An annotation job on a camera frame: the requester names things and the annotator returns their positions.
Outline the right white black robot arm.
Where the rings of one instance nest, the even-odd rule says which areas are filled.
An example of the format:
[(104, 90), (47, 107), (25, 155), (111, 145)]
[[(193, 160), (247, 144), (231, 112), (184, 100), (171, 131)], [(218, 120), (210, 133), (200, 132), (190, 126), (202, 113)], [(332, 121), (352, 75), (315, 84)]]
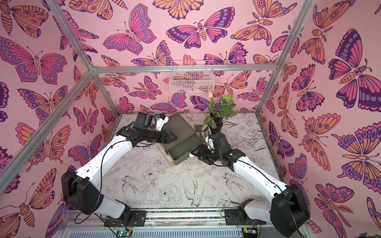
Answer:
[(241, 217), (271, 224), (283, 236), (289, 238), (311, 217), (307, 202), (297, 185), (287, 185), (275, 179), (255, 165), (244, 152), (232, 149), (223, 133), (206, 137), (205, 142), (190, 152), (207, 165), (227, 167), (241, 175), (257, 188), (269, 201), (269, 205), (246, 200), (239, 204)]

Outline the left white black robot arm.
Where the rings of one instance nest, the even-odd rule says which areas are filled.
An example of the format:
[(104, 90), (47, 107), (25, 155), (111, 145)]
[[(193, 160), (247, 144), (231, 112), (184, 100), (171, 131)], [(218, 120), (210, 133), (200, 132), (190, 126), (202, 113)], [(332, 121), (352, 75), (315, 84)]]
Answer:
[(163, 126), (169, 121), (165, 114), (140, 112), (134, 122), (116, 132), (111, 142), (87, 164), (61, 177), (63, 200), (85, 215), (101, 214), (120, 219), (130, 208), (106, 197), (101, 189), (103, 177), (127, 152), (139, 143), (170, 144), (177, 137)]

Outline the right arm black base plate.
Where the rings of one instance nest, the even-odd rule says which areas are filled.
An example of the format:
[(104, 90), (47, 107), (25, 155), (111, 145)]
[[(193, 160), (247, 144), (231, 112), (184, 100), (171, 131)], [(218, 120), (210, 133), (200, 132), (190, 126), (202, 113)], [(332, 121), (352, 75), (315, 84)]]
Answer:
[(235, 225), (235, 226), (266, 225), (265, 221), (250, 219), (243, 211), (239, 209), (222, 209), (221, 216), (225, 218), (226, 225)]

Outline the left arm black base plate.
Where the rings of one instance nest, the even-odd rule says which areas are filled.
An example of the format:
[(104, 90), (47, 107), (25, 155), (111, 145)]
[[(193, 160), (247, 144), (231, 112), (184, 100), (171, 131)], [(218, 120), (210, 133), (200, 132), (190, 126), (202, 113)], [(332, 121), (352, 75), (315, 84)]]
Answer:
[(104, 227), (143, 227), (146, 221), (147, 211), (130, 210), (121, 215), (120, 218), (107, 216)]

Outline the grey cream three-drawer chest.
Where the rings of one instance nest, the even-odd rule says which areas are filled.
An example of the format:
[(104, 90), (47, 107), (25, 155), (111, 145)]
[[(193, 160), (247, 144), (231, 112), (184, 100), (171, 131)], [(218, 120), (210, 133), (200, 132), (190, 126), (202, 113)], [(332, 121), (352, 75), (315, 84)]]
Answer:
[(171, 131), (175, 136), (177, 136), (177, 140), (170, 144), (160, 144), (159, 149), (163, 154), (164, 158), (167, 160), (169, 165), (172, 167), (174, 163), (172, 159), (166, 154), (166, 150), (171, 149), (176, 144), (184, 141), (190, 136), (196, 134), (194, 128), (180, 115), (173, 114), (169, 117), (169, 121), (163, 126), (164, 130)]

